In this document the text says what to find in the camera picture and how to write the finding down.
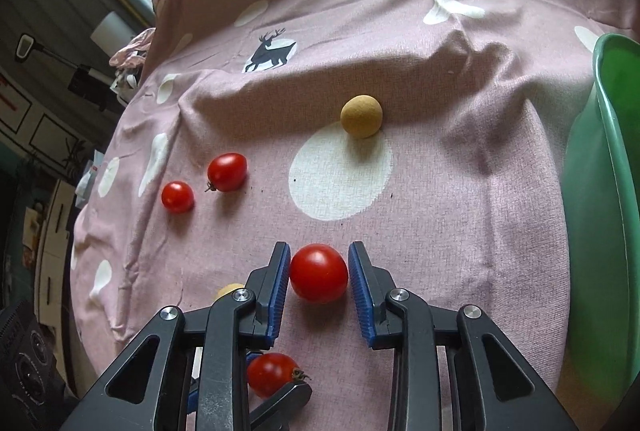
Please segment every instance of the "red cherry tomato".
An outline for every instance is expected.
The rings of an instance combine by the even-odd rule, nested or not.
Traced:
[[[296,361],[284,353],[265,353],[251,361],[246,379],[260,398],[269,398],[287,382],[307,379]]]
[[[334,249],[313,243],[296,252],[289,267],[293,290],[310,303],[329,303],[347,290],[347,265]]]
[[[193,191],[188,184],[175,181],[162,188],[162,205],[169,212],[180,214],[193,208]]]
[[[209,189],[229,192],[239,189],[246,178],[246,158],[239,153],[215,157],[207,168]]]

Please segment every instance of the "black deer silhouette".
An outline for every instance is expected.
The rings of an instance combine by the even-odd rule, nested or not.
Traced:
[[[253,72],[258,66],[260,66],[260,64],[267,61],[271,61],[271,64],[273,65],[272,68],[280,63],[282,63],[283,66],[287,64],[287,56],[289,56],[289,52],[296,43],[289,46],[281,46],[280,48],[268,48],[268,46],[271,46],[271,41],[273,41],[277,36],[283,34],[284,30],[284,28],[282,30],[276,30],[276,33],[270,37],[268,36],[270,32],[267,32],[265,35],[258,38],[260,39],[260,47],[251,57],[251,63],[244,69],[245,72],[248,72],[249,68],[252,66],[254,67],[253,70],[251,70]]]

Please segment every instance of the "dark gray wall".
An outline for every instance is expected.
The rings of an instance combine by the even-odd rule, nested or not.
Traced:
[[[14,61],[20,34],[31,33],[53,51],[74,62],[113,75],[108,56],[90,35],[98,23],[116,11],[135,32],[143,27],[117,0],[0,0],[0,66],[43,106],[97,144],[107,143],[117,123],[111,112],[69,92],[73,70],[34,52],[24,64]]]

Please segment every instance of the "round tan ball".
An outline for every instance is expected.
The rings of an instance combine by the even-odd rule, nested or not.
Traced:
[[[244,285],[241,283],[230,283],[227,286],[223,286],[220,290],[218,290],[216,298],[213,300],[213,302],[216,302],[221,297],[226,296],[229,292],[233,292],[234,290],[238,290],[239,288],[244,288]]]
[[[343,130],[355,138],[375,135],[382,125],[380,103],[369,95],[353,97],[342,108],[340,123]]]

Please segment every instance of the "metal screw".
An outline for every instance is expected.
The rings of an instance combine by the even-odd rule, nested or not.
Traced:
[[[396,301],[406,301],[409,299],[409,292],[407,292],[404,288],[394,288],[389,293],[391,299],[395,299]]]
[[[467,305],[462,311],[469,319],[478,319],[482,315],[482,310],[475,305]]]
[[[251,297],[251,292],[249,292],[249,290],[247,290],[246,288],[239,288],[232,294],[232,297],[236,301],[246,301],[247,299],[249,299],[249,297]]]
[[[171,321],[172,319],[177,318],[178,316],[178,308],[175,306],[165,306],[162,310],[160,310],[160,318],[165,321]]]

